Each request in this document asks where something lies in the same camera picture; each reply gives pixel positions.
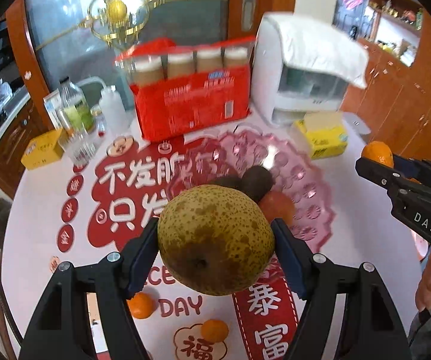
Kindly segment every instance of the door handle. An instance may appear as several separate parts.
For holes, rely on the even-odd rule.
[[[257,0],[242,0],[242,31],[248,32],[254,26],[255,3]]]

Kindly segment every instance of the pear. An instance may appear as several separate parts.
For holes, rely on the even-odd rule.
[[[274,254],[274,234],[257,204],[219,185],[183,192],[157,227],[164,265],[180,283],[207,295],[253,285]]]

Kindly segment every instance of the chinese character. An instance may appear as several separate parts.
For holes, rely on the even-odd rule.
[[[162,196],[162,199],[157,200],[157,194],[154,193],[149,200],[149,194],[146,193],[142,197],[142,207],[145,208],[145,213],[142,218],[142,221],[140,222],[140,225],[142,228],[145,228],[147,226],[147,223],[149,223],[149,219],[152,218],[152,212],[154,212],[154,215],[159,215],[163,208],[169,203],[166,196],[166,191],[161,190],[160,195]]]
[[[152,161],[151,157],[146,157],[145,160],[147,163],[142,164],[142,160],[135,163],[135,160],[130,162],[129,168],[132,172],[129,178],[127,179],[127,186],[130,187],[137,178],[137,182],[135,183],[135,188],[139,189],[143,186],[151,187],[155,185],[155,180],[151,177],[150,171],[155,168],[155,163]]]
[[[74,212],[74,210],[72,208],[72,203],[69,203],[66,206],[66,210],[65,211],[66,211],[67,217],[70,218],[72,216],[72,213]]]
[[[172,176],[175,173],[175,164],[179,161],[182,161],[185,159],[184,155],[179,155],[179,152],[176,151],[174,154],[170,156],[170,168],[172,169]]]
[[[265,325],[265,327],[266,329],[261,332],[255,331],[255,342],[261,344],[262,340],[264,341],[265,348],[262,350],[264,360],[274,360],[283,357],[289,347],[287,342],[281,342],[282,336],[289,331],[287,325],[281,323],[276,326]]]
[[[212,360],[211,352],[214,350],[212,347],[212,342],[206,341],[203,338],[197,339],[197,344],[195,344],[195,338],[193,335],[188,337],[188,340],[184,340],[184,344],[187,347],[181,349],[181,352],[186,352],[187,357],[194,354],[194,358],[198,360]]]
[[[78,189],[79,189],[79,184],[80,184],[80,181],[78,181],[77,179],[75,179],[75,180],[72,180],[71,182],[70,182],[70,190],[72,191],[72,192],[75,192],[75,191],[77,191]]]
[[[127,214],[116,214],[115,208],[120,205],[126,205],[128,207]],[[109,218],[113,222],[110,230],[115,233],[119,228],[119,222],[125,222],[129,230],[135,229],[135,225],[132,221],[135,219],[135,204],[130,198],[119,198],[110,202],[109,206]]]
[[[110,179],[109,192],[111,195],[113,195],[115,192],[115,176],[117,175],[120,181],[125,181],[125,174],[122,172],[116,172],[116,170],[121,170],[124,168],[125,162],[112,163],[104,168],[107,173],[99,179],[99,184],[103,184]]]
[[[70,237],[68,236],[67,232],[66,232],[66,231],[64,231],[64,232],[60,235],[60,239],[61,239],[60,243],[61,243],[62,245],[68,245],[68,239],[69,239],[69,238],[70,238]]]
[[[170,163],[166,157],[157,160],[157,183],[159,185],[162,184],[162,178],[165,178],[167,183],[170,181]]]
[[[269,309],[277,310],[279,308],[279,306],[272,304],[273,302],[281,301],[280,298],[275,296],[278,292],[273,291],[267,284],[261,284],[255,287],[250,286],[248,289],[251,292],[250,297],[253,298],[247,301],[248,303],[252,303],[248,309],[249,311],[255,311],[254,314],[265,316],[269,314]]]

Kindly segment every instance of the pink fruit bowl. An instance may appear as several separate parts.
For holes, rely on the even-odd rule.
[[[303,239],[312,252],[319,252],[332,235],[334,212],[330,209],[330,187],[323,181],[322,171],[305,153],[273,135],[246,130],[205,138],[175,167],[167,197],[171,200],[182,191],[220,176],[242,176],[254,165],[268,169],[275,181],[272,190],[281,191],[294,203],[295,225],[290,228],[294,237]]]

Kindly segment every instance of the yellow box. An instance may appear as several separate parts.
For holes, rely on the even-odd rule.
[[[316,112],[296,120],[290,128],[295,147],[312,159],[341,155],[347,147],[348,135],[340,112]]]
[[[60,160],[64,149],[60,147],[58,141],[63,134],[66,134],[65,130],[59,128],[35,137],[27,145],[20,162],[26,169],[32,170]]]

